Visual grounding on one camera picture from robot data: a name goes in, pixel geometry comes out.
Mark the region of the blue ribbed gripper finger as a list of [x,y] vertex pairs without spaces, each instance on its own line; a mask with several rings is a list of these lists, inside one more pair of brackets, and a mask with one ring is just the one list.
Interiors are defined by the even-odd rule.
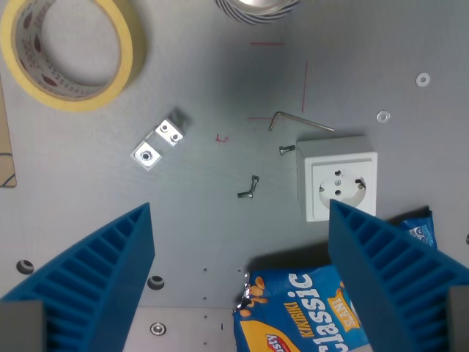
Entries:
[[1,302],[43,303],[47,351],[122,351],[154,257],[144,203],[63,251]]
[[373,351],[449,351],[446,298],[468,283],[468,268],[336,200],[328,252]]

